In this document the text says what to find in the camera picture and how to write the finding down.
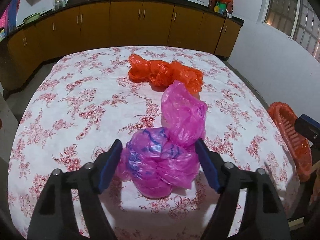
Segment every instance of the table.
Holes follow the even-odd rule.
[[[74,171],[147,127],[160,127],[161,92],[128,79],[128,57],[177,60],[204,73],[200,99],[208,105],[205,143],[239,168],[263,167],[286,210],[299,187],[288,149],[267,111],[217,57],[171,47],[94,49],[63,57],[33,95],[20,122],[9,163],[12,221],[26,237],[30,218],[51,171]],[[163,199],[143,197],[131,181],[114,178],[100,200],[119,239],[199,239],[219,198],[200,170],[191,190],[176,188]],[[240,226],[241,191],[230,234]],[[76,190],[79,231],[88,236]]]

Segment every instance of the pink plastic bag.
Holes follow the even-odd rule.
[[[116,170],[121,180],[131,179],[149,198],[168,196],[173,187],[191,189],[200,168],[194,144],[205,135],[207,105],[182,82],[175,81],[165,90],[161,110],[166,127],[134,133]]]

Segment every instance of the countertop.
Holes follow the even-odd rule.
[[[8,39],[10,36],[12,36],[13,34],[15,34],[16,32],[18,32],[19,30],[22,30],[22,29],[25,29],[29,26],[32,26],[34,24],[36,24],[37,22],[43,20],[44,18],[47,18],[57,12],[60,12],[60,11],[63,11],[63,10],[66,10],[66,9],[69,9],[69,8],[72,8],[72,7],[76,7],[76,6],[80,6],[80,5],[83,5],[83,4],[88,4],[88,3],[95,3],[95,2],[104,2],[104,1],[109,1],[109,0],[87,0],[87,1],[82,1],[80,3],[77,3],[77,4],[73,4],[73,5],[68,5],[66,4],[65,7],[61,8],[61,9],[58,9],[58,10],[49,10],[45,13],[43,13],[38,19],[36,19],[35,21],[32,21],[28,24],[22,24],[20,26],[17,26],[17,28],[10,32],[3,40],[6,40]],[[186,6],[186,7],[190,7],[190,8],[195,8],[195,9],[199,9],[199,10],[202,10],[202,11],[205,11],[205,12],[209,12],[209,13],[212,13],[218,17],[221,17],[221,18],[227,18],[226,16],[220,14],[220,13],[216,13],[216,12],[213,12],[212,10],[209,10],[209,8],[207,6],[204,6],[202,4],[198,4],[198,3],[195,3],[195,2],[191,2],[191,1],[188,1],[188,0],[150,0],[150,1],[162,1],[162,2],[166,2],[166,3],[172,3],[172,4],[177,4],[177,5],[183,5],[183,6]],[[244,23],[244,20],[238,18],[238,17],[232,17],[232,18],[228,18],[232,21],[234,21],[235,23],[239,24],[240,26],[243,25]]]

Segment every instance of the silver bolt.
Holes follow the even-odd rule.
[[[234,167],[233,163],[231,162],[226,162],[224,163],[224,166],[227,168],[227,169],[232,169]]]
[[[55,170],[52,171],[52,175],[57,176],[57,175],[59,175],[61,173],[61,171],[62,170],[60,170],[60,169],[55,169]]]
[[[257,173],[259,173],[260,175],[263,175],[266,173],[266,171],[263,168],[258,168]]]
[[[86,169],[86,170],[90,170],[90,169],[92,169],[93,168],[93,163],[86,163],[85,165],[84,165],[84,168]]]

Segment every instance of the brown cabinet door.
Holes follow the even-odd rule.
[[[140,17],[141,45],[166,46],[174,5],[143,2]]]
[[[110,2],[80,6],[81,43],[83,50],[109,46]]]
[[[198,32],[203,16],[203,11],[175,6],[168,46],[194,49],[198,42]]]
[[[63,51],[56,31],[55,16],[50,16],[38,22],[36,30],[43,61],[61,57]]]
[[[233,46],[236,43],[239,31],[239,24],[226,19],[215,54],[223,57],[229,57],[233,50]]]
[[[143,17],[141,1],[110,3],[110,46],[141,45],[140,20]]]
[[[63,55],[81,51],[80,8],[73,7],[58,12],[54,20]]]
[[[198,34],[198,44],[195,49],[214,54],[223,24],[224,18],[211,13],[204,13]]]
[[[40,49],[36,27],[33,25],[25,29],[23,32],[26,49],[28,51],[28,60],[25,64],[25,73],[26,75],[30,76],[43,61],[43,55],[42,50]]]
[[[25,82],[28,78],[25,71],[25,66],[28,61],[28,50],[26,48],[23,30],[18,31],[10,38],[8,42],[8,50],[11,59],[17,65],[17,72],[21,78],[21,81]]]

